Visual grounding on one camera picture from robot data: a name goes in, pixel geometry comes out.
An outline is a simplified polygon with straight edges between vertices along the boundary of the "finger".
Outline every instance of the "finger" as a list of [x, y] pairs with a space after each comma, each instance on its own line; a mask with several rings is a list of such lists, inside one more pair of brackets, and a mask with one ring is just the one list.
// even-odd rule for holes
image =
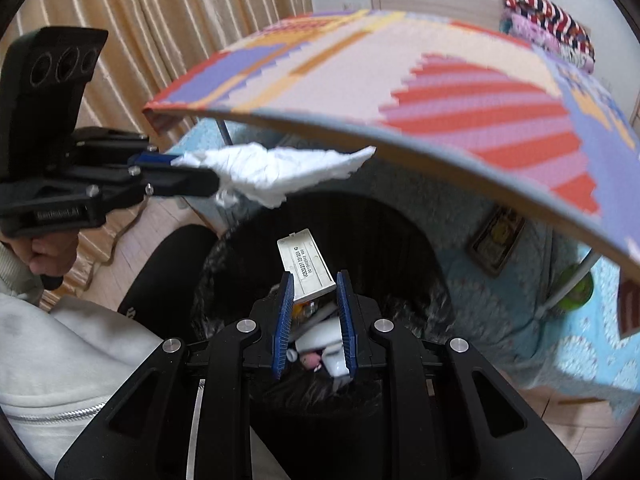
[[31, 240], [28, 238], [5, 238], [4, 241], [11, 246], [12, 251], [16, 256], [18, 256], [18, 258], [20, 258], [25, 264], [29, 265], [29, 262], [33, 258]]
[[47, 256], [60, 256], [73, 247], [78, 246], [78, 231], [67, 231], [62, 233], [51, 233], [40, 238], [34, 238], [31, 249], [37, 254]]
[[64, 276], [71, 270], [76, 262], [76, 252], [69, 251], [62, 256], [45, 256], [37, 254], [29, 263], [29, 268], [34, 274], [44, 274], [46, 276]]

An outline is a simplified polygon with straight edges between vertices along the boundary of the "curtain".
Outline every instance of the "curtain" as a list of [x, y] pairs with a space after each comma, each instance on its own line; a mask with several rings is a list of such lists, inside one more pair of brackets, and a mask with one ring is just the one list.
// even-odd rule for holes
[[216, 50], [310, 10], [310, 0], [26, 0], [0, 40], [0, 57], [16, 37], [44, 25], [108, 30], [78, 126], [144, 132], [165, 150], [190, 123], [159, 138], [140, 111], [153, 95]]

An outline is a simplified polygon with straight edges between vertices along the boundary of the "sleeve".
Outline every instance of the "sleeve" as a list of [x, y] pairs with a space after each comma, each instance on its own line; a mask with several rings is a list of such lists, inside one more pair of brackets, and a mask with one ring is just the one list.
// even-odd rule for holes
[[42, 291], [40, 278], [11, 249], [0, 244], [0, 294], [38, 304]]

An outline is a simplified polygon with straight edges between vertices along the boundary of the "crumpled white tissue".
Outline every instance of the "crumpled white tissue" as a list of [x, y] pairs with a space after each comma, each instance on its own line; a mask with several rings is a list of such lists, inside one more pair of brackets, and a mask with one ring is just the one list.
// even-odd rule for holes
[[287, 193], [331, 178], [348, 178], [375, 151], [373, 146], [355, 153], [287, 147], [267, 150], [252, 142], [219, 150], [187, 152], [172, 160], [172, 166], [215, 171], [220, 178], [216, 199], [221, 205], [231, 205], [234, 192], [239, 191], [250, 200], [273, 209], [287, 199]]

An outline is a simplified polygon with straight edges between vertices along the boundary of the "trash can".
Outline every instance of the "trash can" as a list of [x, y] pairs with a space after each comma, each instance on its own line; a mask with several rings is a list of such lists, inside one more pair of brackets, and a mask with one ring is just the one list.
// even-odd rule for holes
[[[376, 300], [383, 317], [446, 340], [454, 312], [427, 237], [393, 208], [344, 192], [293, 195], [226, 232], [196, 288], [196, 333], [209, 338], [273, 294], [283, 273], [277, 240], [307, 228], [333, 277], [347, 269], [356, 294]], [[252, 427], [292, 479], [382, 478], [380, 384], [356, 377], [334, 391], [321, 372], [293, 367], [278, 384], [252, 386]]]

